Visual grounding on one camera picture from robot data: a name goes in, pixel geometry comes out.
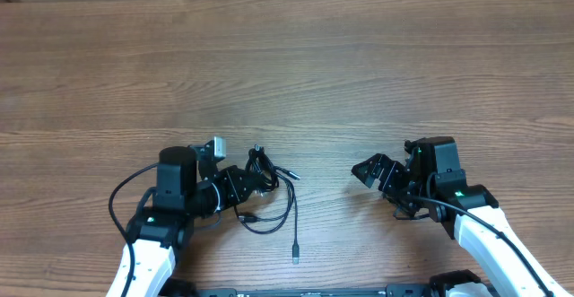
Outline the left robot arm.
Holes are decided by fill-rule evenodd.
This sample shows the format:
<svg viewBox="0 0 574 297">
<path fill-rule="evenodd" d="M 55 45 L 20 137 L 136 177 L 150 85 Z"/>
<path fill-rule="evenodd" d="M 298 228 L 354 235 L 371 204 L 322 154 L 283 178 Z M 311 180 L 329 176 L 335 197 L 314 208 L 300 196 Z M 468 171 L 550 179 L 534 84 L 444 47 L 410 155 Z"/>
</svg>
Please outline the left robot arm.
<svg viewBox="0 0 574 297">
<path fill-rule="evenodd" d="M 144 193 L 127 227 L 118 228 L 126 245 L 109 296 L 199 294 L 194 284 L 172 277 L 196 230 L 195 219 L 244 203 L 264 185 L 254 171 L 219 170 L 224 158 L 216 139 L 160 151 L 153 164 L 156 185 Z"/>
</svg>

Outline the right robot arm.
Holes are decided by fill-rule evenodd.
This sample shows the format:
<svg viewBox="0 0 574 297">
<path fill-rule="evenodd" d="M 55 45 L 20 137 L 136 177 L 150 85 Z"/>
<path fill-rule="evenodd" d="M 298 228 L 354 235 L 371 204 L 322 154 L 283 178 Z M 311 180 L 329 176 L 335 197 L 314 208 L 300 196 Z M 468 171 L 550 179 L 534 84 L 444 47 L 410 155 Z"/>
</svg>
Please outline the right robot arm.
<svg viewBox="0 0 574 297">
<path fill-rule="evenodd" d="M 435 275 L 428 296 L 566 296 L 512 230 L 498 200 L 483 185 L 468 185 L 451 136 L 406 141 L 405 162 L 383 153 L 355 164 L 365 186 L 378 185 L 401 221 L 430 218 L 476 261 L 488 280 L 468 270 Z"/>
</svg>

